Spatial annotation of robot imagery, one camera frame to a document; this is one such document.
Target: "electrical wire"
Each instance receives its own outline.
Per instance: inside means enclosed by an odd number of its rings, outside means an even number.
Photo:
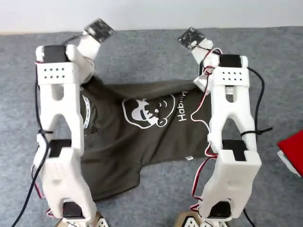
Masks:
[[[69,225],[74,226],[74,227],[78,227],[75,224],[72,224],[71,222],[67,222]]]
[[[223,54],[222,50],[221,50],[220,48],[218,48],[218,47],[215,47],[215,48],[213,48],[213,49],[211,49],[211,50],[208,50],[207,54],[204,56],[204,58],[203,58],[203,60],[202,60],[203,65],[204,65],[204,61],[205,61],[205,59],[208,57],[208,55],[210,55],[210,54],[213,53],[214,51],[218,51],[218,52],[219,52],[218,55]]]
[[[204,69],[203,69],[203,74],[207,75],[207,76],[210,76],[212,74],[214,70],[214,67],[213,66],[206,66]]]
[[[260,103],[264,94],[264,90],[265,90],[265,82],[264,79],[261,77],[261,75],[255,71],[254,69],[247,67],[247,69],[251,72],[253,72],[261,81],[261,91],[257,100],[257,104],[256,104],[256,109],[255,109],[255,131],[258,131],[258,113],[259,113],[259,108],[260,108]]]
[[[205,221],[206,224],[208,224],[210,227],[214,227],[212,224],[210,224],[208,221]]]
[[[35,183],[36,183],[36,179],[39,175],[39,172],[47,158],[47,154],[48,154],[48,150],[49,150],[49,143],[48,143],[48,140],[45,136],[46,133],[48,133],[47,131],[44,131],[42,129],[42,126],[41,126],[41,120],[40,120],[40,116],[39,116],[39,108],[38,108],[38,73],[37,73],[37,66],[36,66],[36,82],[35,82],[35,111],[36,111],[36,119],[37,119],[37,124],[38,124],[38,127],[39,127],[39,133],[41,134],[42,138],[44,139],[45,141],[45,144],[46,144],[46,147],[45,147],[45,153],[42,157],[42,160],[37,168],[37,171],[35,172],[35,175],[32,179],[32,183],[28,189],[28,193],[27,193],[27,196],[26,196],[26,199],[24,201],[24,204],[23,204],[23,207],[19,213],[19,215],[17,216],[16,220],[14,221],[14,223],[12,224],[11,227],[15,227],[17,225],[17,223],[19,222],[19,220],[21,219],[22,215],[24,214],[24,211],[27,207],[27,204],[28,204],[28,201],[29,201],[29,198],[30,198],[30,195],[33,191],[33,188],[35,186]]]
[[[252,220],[249,218],[247,212],[246,212],[246,208],[243,209],[243,213],[247,219],[247,221],[251,224],[252,227],[256,227],[255,224],[252,222]]]
[[[53,213],[52,213],[52,210],[51,210],[50,208],[46,211],[46,215],[49,216],[49,217],[52,217],[52,218],[55,217],[55,216],[53,215]]]
[[[63,42],[61,43],[61,45],[66,45],[66,44],[68,44],[69,42],[71,42],[71,41],[73,41],[73,40],[75,40],[75,39],[81,38],[81,37],[83,37],[83,36],[88,36],[88,35],[85,35],[85,34],[74,35],[74,36],[72,36],[71,38],[68,38],[67,40],[63,41]]]
[[[197,44],[196,44],[194,47],[198,47],[198,48],[200,48],[200,49],[204,49],[204,50],[206,50],[206,51],[211,51],[211,50],[212,50],[212,49],[207,49],[207,48],[204,48],[204,47],[199,46],[199,45],[197,45]],[[222,53],[220,53],[220,51],[215,52],[215,50],[214,50],[214,53],[215,53],[215,54],[217,54],[217,55],[222,54]]]
[[[33,180],[33,178],[34,178],[34,165],[32,165],[30,173],[31,173],[31,177],[32,177],[32,180]],[[43,195],[42,191],[40,190],[40,188],[39,188],[39,186],[36,182],[35,182],[35,189],[36,189],[36,192],[38,194],[38,197],[40,199],[45,199],[45,196]]]
[[[206,73],[207,69],[209,69],[209,68],[212,68],[212,67],[209,67],[209,66],[205,67],[205,69],[204,69],[203,72]],[[210,129],[209,129],[208,124],[207,124],[205,121],[203,121],[203,120],[194,119],[193,116],[194,116],[194,114],[196,114],[196,113],[201,109],[201,107],[202,107],[202,105],[203,105],[203,102],[204,102],[205,97],[206,97],[206,91],[207,91],[207,87],[208,87],[208,79],[209,79],[210,74],[211,74],[211,72],[207,72],[207,74],[206,74],[205,91],[204,91],[203,97],[202,97],[202,99],[201,99],[201,101],[200,101],[200,104],[199,104],[198,108],[197,108],[197,109],[191,114],[191,116],[190,116],[190,119],[191,119],[193,122],[202,122],[202,123],[206,126],[206,128],[207,128],[208,134],[210,133]],[[211,145],[211,142],[208,142],[208,145],[207,145],[207,147],[205,148],[205,151],[204,151],[205,155],[206,155],[208,158],[207,158],[207,159],[200,165],[200,167],[198,168],[198,170],[197,170],[197,172],[196,172],[196,175],[195,175],[195,179],[194,179],[192,191],[191,191],[192,197],[195,198],[195,199],[197,199],[197,200],[199,200],[199,201],[202,201],[202,198],[201,198],[200,196],[195,195],[195,192],[196,192],[196,187],[197,187],[197,184],[198,184],[198,181],[199,181],[199,176],[200,176],[201,170],[202,170],[202,168],[205,166],[205,164],[207,163],[208,160],[210,160],[210,159],[216,159],[216,158],[217,158],[217,155],[208,153],[208,151],[209,151],[209,149],[210,149],[210,145]],[[195,204],[195,205],[193,205],[193,206],[191,206],[190,209],[191,209],[192,211],[199,212],[199,210],[197,209],[197,207],[199,207],[199,204],[198,204],[198,203]]]

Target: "red and white wire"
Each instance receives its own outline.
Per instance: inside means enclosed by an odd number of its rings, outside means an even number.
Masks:
[[[53,215],[53,213],[52,213],[52,210],[51,210],[50,208],[46,211],[46,216],[49,216],[49,217],[52,217],[52,218],[55,217],[55,216]]]
[[[204,66],[204,62],[205,62],[205,59],[206,59],[212,52],[214,52],[215,50],[218,50],[220,54],[223,54],[222,50],[221,50],[220,48],[216,47],[216,48],[213,48],[213,49],[209,50],[209,51],[207,52],[207,54],[204,56],[203,60],[202,60],[202,63],[203,63],[203,74],[205,74],[205,75],[207,75],[207,76],[210,75],[210,74],[212,74],[212,71],[209,71],[209,70],[207,70],[207,69],[214,69],[214,67],[212,67],[212,66],[206,66],[206,67],[205,67],[205,66]]]
[[[213,51],[215,51],[215,50],[218,50],[218,51],[220,52],[220,54],[222,54],[222,50],[221,50],[221,49],[219,49],[219,48],[214,48],[214,49],[210,50],[210,51],[205,55],[205,57],[203,58],[203,61],[206,59],[206,57],[207,57],[209,54],[211,54],[211,53],[212,53]],[[202,99],[201,99],[201,101],[200,101],[200,104],[199,104],[198,108],[191,114],[190,119],[191,119],[193,122],[202,122],[202,123],[206,126],[206,128],[207,128],[207,130],[208,130],[208,134],[209,134],[209,133],[210,133],[210,129],[209,129],[208,124],[207,124],[205,121],[201,120],[201,119],[194,119],[194,118],[193,118],[194,114],[196,114],[196,113],[201,109],[201,107],[202,107],[202,105],[203,105],[203,102],[204,102],[204,100],[205,100],[205,97],[206,97],[206,91],[207,91],[207,87],[208,87],[208,79],[209,79],[209,76],[212,74],[212,71],[208,71],[208,69],[214,69],[214,67],[212,67],[212,66],[206,66],[205,68],[203,68],[203,74],[205,74],[205,75],[207,76],[207,77],[206,77],[205,92],[204,92],[204,94],[203,94],[203,97],[202,97]],[[200,165],[200,167],[198,168],[198,170],[197,170],[197,172],[196,172],[196,175],[195,175],[195,179],[194,179],[192,191],[191,191],[192,197],[195,198],[195,199],[197,199],[197,200],[199,200],[199,201],[202,201],[202,198],[201,198],[201,196],[195,195],[195,192],[196,192],[196,187],[197,187],[197,185],[198,185],[198,181],[199,181],[199,176],[200,176],[201,170],[203,169],[203,167],[205,166],[205,164],[207,163],[208,160],[210,160],[210,159],[217,159],[217,155],[216,155],[216,154],[210,154],[210,153],[208,153],[208,151],[209,151],[209,149],[210,149],[210,146],[211,146],[211,142],[209,141],[209,142],[208,142],[208,145],[207,145],[207,147],[205,148],[205,151],[204,151],[205,155],[206,155],[208,158],[207,158],[207,159]],[[199,207],[199,203],[197,203],[197,204],[191,206],[191,207],[190,207],[190,210],[195,211],[195,212],[199,212],[199,210],[197,209],[198,207]]]
[[[31,173],[31,177],[33,179],[34,178],[34,165],[32,165],[30,173]],[[38,184],[36,182],[35,182],[34,186],[35,186],[36,192],[38,194],[38,197],[40,199],[44,199],[45,196],[43,195],[42,191],[40,190],[40,188],[39,188],[39,186],[38,186]]]

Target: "t-shirt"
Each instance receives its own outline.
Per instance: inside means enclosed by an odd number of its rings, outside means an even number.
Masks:
[[[136,187],[143,166],[204,157],[207,128],[190,119],[203,92],[192,81],[105,85],[93,77],[82,87],[81,168],[95,201]],[[209,122],[209,96],[194,118]]]

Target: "humanoid robot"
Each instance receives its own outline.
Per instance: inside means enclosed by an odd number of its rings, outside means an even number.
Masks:
[[[40,46],[36,50],[37,84],[41,113],[38,118],[39,144],[34,159],[35,179],[42,180],[44,195],[58,227],[107,227],[97,212],[90,189],[81,174],[80,157],[84,152],[83,119],[80,114],[80,85],[94,73],[94,58],[113,30],[101,19],[84,29],[80,43]],[[209,123],[208,150],[216,159],[214,173],[192,213],[181,215],[176,226],[223,227],[238,218],[251,195],[254,178],[261,166],[257,153],[255,125],[250,113],[248,59],[245,56],[216,53],[213,43],[190,28],[178,40],[200,65],[194,83],[210,93],[212,118]],[[58,99],[55,85],[62,85]],[[227,101],[232,95],[233,101]],[[71,140],[55,140],[53,131],[63,115],[71,130]],[[242,140],[223,140],[222,129],[232,118]]]

